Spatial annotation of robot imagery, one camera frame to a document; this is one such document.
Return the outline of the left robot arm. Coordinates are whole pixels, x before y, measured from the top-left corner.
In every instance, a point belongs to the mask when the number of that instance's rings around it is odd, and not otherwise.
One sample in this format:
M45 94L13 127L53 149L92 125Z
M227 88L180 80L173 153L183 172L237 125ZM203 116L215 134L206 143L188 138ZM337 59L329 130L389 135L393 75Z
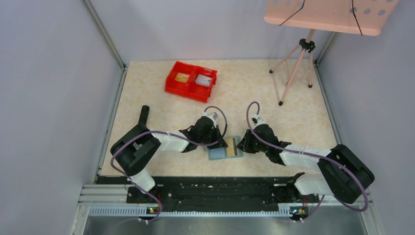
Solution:
M140 187L142 192L150 191L155 181L146 169L157 152L173 151L187 153L198 146L208 149L225 148L228 144L216 124L215 113L200 117L196 123L177 133L148 129L138 123L110 149L122 172Z

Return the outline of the green card holder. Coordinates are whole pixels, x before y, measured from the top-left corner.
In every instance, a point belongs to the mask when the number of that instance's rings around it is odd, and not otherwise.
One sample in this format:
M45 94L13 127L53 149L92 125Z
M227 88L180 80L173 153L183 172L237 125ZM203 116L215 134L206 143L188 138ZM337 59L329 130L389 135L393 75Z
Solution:
M234 138L236 138L236 147L237 147L237 144L241 142L241 138L240 138L239 136L234 136ZM207 147L203 147L203 149L204 149L204 151L205 151L205 152L207 152L207 154L208 154L209 149L208 149ZM238 149L238 148L237 148L237 152L238 152L238 155L237 155L236 157L226 157L225 159L232 159L232 158L239 158L239 157L243 157L243 152L242 152L240 149Z

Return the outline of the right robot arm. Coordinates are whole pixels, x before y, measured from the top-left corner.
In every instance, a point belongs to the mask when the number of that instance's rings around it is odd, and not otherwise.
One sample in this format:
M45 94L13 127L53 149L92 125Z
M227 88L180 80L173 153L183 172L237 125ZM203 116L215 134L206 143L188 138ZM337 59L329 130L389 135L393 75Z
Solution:
M369 201L366 190L375 176L343 144L331 149L301 147L280 141L269 125L261 124L247 130L237 148L251 154L262 152L275 164L315 171L314 174L299 173L294 178L293 184L302 195L332 195L343 204L353 204L360 197Z

